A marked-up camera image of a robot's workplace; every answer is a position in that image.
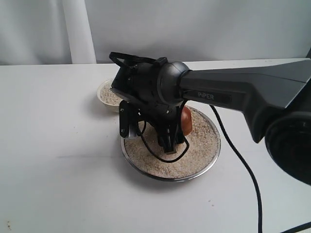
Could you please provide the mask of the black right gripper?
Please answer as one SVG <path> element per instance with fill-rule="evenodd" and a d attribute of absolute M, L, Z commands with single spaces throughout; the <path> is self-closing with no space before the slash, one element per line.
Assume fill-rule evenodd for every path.
<path fill-rule="evenodd" d="M 112 83 L 112 91 L 140 111 L 141 118 L 155 127 L 158 144 L 165 154 L 176 153 L 176 145 L 185 137 L 180 123 L 180 77 L 185 72 L 182 62 L 125 60 Z"/>

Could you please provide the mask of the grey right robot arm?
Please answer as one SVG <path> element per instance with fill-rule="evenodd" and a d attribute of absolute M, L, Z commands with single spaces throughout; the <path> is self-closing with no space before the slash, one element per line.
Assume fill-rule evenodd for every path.
<path fill-rule="evenodd" d="M 274 162 L 287 174 L 311 182 L 311 62 L 276 66 L 191 70 L 182 62 L 111 53 L 119 66 L 111 90 L 120 103 L 120 135 L 140 134 L 150 123 L 165 153 L 184 143 L 186 102 L 205 103 L 244 115 L 253 141 L 265 141 Z"/>

